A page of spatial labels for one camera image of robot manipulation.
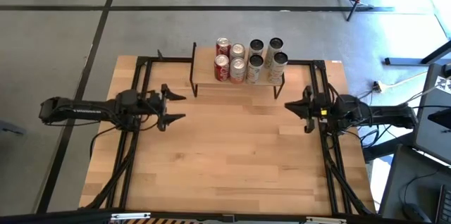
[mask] soda can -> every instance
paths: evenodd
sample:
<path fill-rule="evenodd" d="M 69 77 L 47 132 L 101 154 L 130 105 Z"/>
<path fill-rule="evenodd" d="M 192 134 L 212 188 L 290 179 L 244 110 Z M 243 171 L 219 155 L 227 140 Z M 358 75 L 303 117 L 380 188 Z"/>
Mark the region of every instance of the soda can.
<path fill-rule="evenodd" d="M 233 61 L 235 58 L 245 59 L 246 49 L 242 44 L 234 44 L 232 45 L 232 49 L 230 50 L 230 61 Z"/>
<path fill-rule="evenodd" d="M 278 84 L 280 78 L 282 77 L 285 66 L 288 63 L 288 56 L 283 52 L 278 52 L 274 54 L 273 62 L 271 63 L 271 68 L 269 69 L 268 81 L 273 84 Z"/>
<path fill-rule="evenodd" d="M 246 74 L 247 84 L 255 84 L 259 81 L 259 75 L 262 66 L 263 66 L 263 58 L 260 55 L 252 55 L 249 58 Z"/>
<path fill-rule="evenodd" d="M 228 79 L 228 73 L 228 57 L 224 54 L 219 54 L 214 59 L 214 77 L 219 81 L 226 81 Z"/>
<path fill-rule="evenodd" d="M 265 68 L 270 68 L 273 62 L 274 54 L 281 52 L 283 46 L 283 41 L 280 38 L 274 37 L 269 41 L 268 50 L 265 56 Z"/>
<path fill-rule="evenodd" d="M 230 58 L 230 48 L 232 48 L 232 43 L 229 39 L 225 37 L 220 37 L 216 40 L 216 55 L 226 55 Z"/>
<path fill-rule="evenodd" d="M 245 80 L 246 63 L 243 58 L 234 58 L 230 62 L 230 81 L 233 84 L 240 84 Z"/>
<path fill-rule="evenodd" d="M 253 55 L 259 55 L 261 56 L 263 54 L 263 42 L 258 39 L 254 39 L 251 41 L 251 44 L 249 46 L 249 59 Z"/>

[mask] white can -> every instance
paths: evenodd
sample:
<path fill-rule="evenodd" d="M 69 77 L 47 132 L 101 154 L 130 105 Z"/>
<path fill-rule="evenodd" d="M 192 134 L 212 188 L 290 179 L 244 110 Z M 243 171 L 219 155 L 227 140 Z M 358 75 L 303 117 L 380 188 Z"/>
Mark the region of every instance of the white can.
<path fill-rule="evenodd" d="M 256 84 L 259 81 L 260 70 L 263 66 L 263 58 L 260 55 L 252 55 L 247 64 L 246 82 Z"/>
<path fill-rule="evenodd" d="M 245 80 L 246 63 L 243 58 L 234 58 L 230 63 L 230 81 L 233 84 L 240 84 Z"/>
<path fill-rule="evenodd" d="M 269 41 L 268 50 L 265 56 L 265 68 L 270 68 L 273 62 L 274 54 L 281 52 L 283 46 L 283 41 L 280 38 L 274 37 Z"/>
<path fill-rule="evenodd" d="M 271 63 L 271 69 L 269 69 L 268 81 L 273 84 L 281 83 L 280 79 L 282 77 L 285 66 L 288 63 L 288 56 L 283 52 L 278 52 L 273 57 L 273 62 Z"/>

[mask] white cable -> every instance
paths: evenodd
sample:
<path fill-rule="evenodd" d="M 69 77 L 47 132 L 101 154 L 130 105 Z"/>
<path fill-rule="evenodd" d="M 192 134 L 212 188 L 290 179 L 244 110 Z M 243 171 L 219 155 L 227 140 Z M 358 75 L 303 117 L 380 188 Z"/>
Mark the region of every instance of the white cable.
<path fill-rule="evenodd" d="M 445 78 L 445 81 L 447 81 L 447 80 L 449 80 L 449 79 L 451 79 L 451 76 Z M 424 92 L 419 92 L 418 94 L 414 94 L 414 96 L 410 97 L 409 100 L 407 100 L 407 101 L 405 101 L 405 102 L 403 102 L 403 103 L 401 103 L 401 104 L 406 104 L 406 103 L 408 103 L 408 102 L 410 102 L 410 101 L 413 101 L 413 100 L 415 100 L 415 99 L 417 99 L 417 98 L 419 98 L 419 97 L 425 96 L 425 95 L 429 94 L 430 92 L 432 92 L 436 87 L 438 87 L 438 84 L 435 85 L 435 86 L 433 86 L 433 87 L 430 88 L 430 89 L 427 89 L 427 90 L 424 91 Z"/>

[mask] gray floor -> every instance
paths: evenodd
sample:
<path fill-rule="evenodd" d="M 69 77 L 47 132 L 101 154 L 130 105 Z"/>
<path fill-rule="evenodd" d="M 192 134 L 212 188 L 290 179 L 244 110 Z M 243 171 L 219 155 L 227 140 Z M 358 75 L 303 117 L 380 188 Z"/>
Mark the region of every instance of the gray floor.
<path fill-rule="evenodd" d="M 390 68 L 387 56 L 423 57 L 447 38 L 429 0 L 365 0 L 394 6 L 396 13 L 312 12 L 110 12 L 85 99 L 103 100 L 119 55 L 189 56 L 192 43 L 212 45 L 278 36 L 291 58 L 341 60 L 350 92 L 368 90 L 374 80 L 392 84 L 426 68 Z M 104 5 L 105 0 L 0 0 L 3 5 Z M 338 0 L 113 0 L 113 5 L 348 6 Z M 30 213 L 49 169 L 58 134 L 43 126 L 39 104 L 53 96 L 73 97 L 89 53 L 100 12 L 0 11 L 0 119 L 22 125 L 24 137 L 0 133 L 0 215 Z M 373 104 L 398 104 L 416 94 L 416 79 Z M 75 209 L 85 179 L 95 126 L 76 128 L 49 209 Z"/>

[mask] wooden tabletop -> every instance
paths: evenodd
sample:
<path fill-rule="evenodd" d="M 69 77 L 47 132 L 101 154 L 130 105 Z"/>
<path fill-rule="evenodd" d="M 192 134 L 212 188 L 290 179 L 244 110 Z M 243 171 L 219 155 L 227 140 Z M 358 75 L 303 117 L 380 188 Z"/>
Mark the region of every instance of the wooden tabletop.
<path fill-rule="evenodd" d="M 118 57 L 109 99 L 130 88 L 136 59 Z M 341 62 L 326 61 L 326 66 L 329 82 L 347 93 Z M 304 87 L 311 84 L 308 67 L 287 66 L 277 100 L 272 87 L 222 84 L 202 87 L 194 98 L 189 76 L 189 63 L 152 66 L 149 89 L 159 90 L 166 83 L 186 96 L 187 100 L 167 105 L 169 113 L 186 113 L 186 117 L 166 132 L 140 133 L 127 209 L 330 215 L 319 131 L 304 133 L 305 120 L 283 107 L 300 99 Z M 155 119 L 151 117 L 143 127 Z M 102 123 L 99 131 L 108 127 L 111 124 Z M 80 206 L 90 203 L 110 178 L 119 135 L 115 131 L 97 138 Z M 359 140 L 344 135 L 340 144 L 347 181 L 374 210 Z M 339 188 L 335 181 L 343 210 Z"/>

